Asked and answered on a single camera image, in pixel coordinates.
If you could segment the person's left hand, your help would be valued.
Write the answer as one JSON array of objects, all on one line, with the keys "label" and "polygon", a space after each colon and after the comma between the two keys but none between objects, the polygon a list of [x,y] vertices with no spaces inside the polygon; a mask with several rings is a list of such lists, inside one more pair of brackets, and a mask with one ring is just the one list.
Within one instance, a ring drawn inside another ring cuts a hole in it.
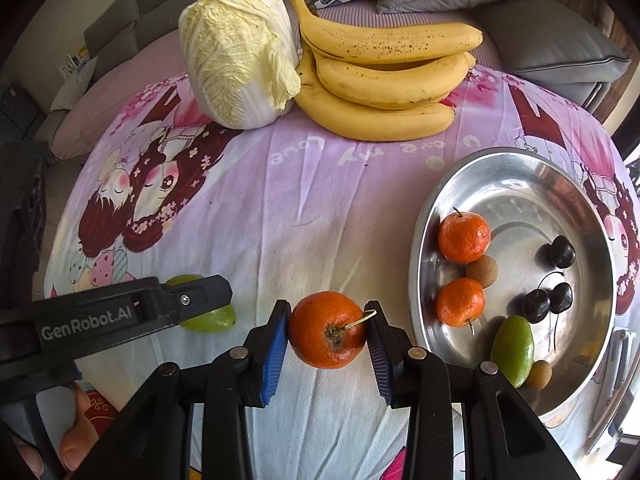
[{"label": "person's left hand", "polygon": [[118,415],[114,405],[88,382],[75,382],[73,389],[74,422],[62,435],[58,449],[66,479],[73,475]]}]

